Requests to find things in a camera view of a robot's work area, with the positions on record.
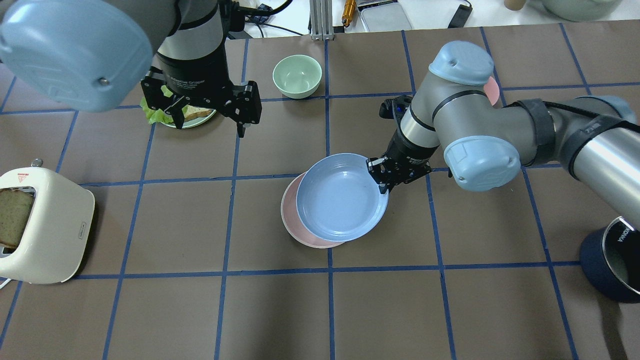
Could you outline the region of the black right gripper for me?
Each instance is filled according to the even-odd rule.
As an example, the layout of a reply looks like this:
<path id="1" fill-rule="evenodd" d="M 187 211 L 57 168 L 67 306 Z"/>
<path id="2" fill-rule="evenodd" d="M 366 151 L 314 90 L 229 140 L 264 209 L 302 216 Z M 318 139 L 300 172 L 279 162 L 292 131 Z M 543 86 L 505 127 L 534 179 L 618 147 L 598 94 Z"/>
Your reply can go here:
<path id="1" fill-rule="evenodd" d="M 389 195 L 393 187 L 418 180 L 432 169 L 429 159 L 433 155 L 431 147 L 419 146 L 409 141 L 396 130 L 386 151 L 380 157 L 366 160 L 366 170 L 378 186 L 380 194 Z"/>

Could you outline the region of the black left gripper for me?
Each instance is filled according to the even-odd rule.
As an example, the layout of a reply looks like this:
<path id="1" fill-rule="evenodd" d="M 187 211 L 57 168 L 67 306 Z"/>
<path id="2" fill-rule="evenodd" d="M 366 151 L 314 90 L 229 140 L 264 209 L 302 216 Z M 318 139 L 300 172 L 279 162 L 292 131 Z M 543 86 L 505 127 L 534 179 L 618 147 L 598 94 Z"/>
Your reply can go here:
<path id="1" fill-rule="evenodd" d="M 254 80 L 233 84 L 225 50 L 190 60 L 158 57 L 160 67 L 151 66 L 141 80 L 142 93 L 151 109 L 171 116 L 176 129 L 185 125 L 187 105 L 215 110 L 233 120 L 240 139 L 249 126 L 260 123 L 263 107 L 258 84 Z M 172 100 L 163 96 L 163 85 L 173 93 Z"/>

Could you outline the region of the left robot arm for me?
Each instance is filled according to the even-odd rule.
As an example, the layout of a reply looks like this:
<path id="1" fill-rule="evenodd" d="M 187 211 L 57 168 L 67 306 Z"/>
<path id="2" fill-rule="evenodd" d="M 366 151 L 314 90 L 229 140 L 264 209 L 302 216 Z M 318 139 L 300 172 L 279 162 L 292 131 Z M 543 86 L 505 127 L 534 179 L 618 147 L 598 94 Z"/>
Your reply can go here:
<path id="1" fill-rule="evenodd" d="M 253 80 L 233 84 L 229 32 L 249 9 L 233 0 L 3 0 L 1 62 L 41 95 L 84 112 L 118 107 L 135 85 L 177 129 L 188 106 L 258 125 Z"/>

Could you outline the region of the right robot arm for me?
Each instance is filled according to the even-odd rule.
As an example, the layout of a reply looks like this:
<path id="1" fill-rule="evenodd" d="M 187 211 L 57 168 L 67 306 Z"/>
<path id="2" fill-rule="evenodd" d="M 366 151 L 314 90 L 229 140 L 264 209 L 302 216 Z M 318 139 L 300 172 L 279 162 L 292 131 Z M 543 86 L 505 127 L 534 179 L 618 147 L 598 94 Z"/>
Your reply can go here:
<path id="1" fill-rule="evenodd" d="M 429 174 L 438 148 L 466 191 L 502 187 L 522 167 L 559 162 L 570 176 L 639 228 L 639 120 L 618 96 L 539 98 L 495 108 L 484 91 L 494 70 L 486 50 L 451 41 L 438 51 L 414 96 L 381 107 L 397 122 L 388 148 L 366 167 L 382 194 Z"/>

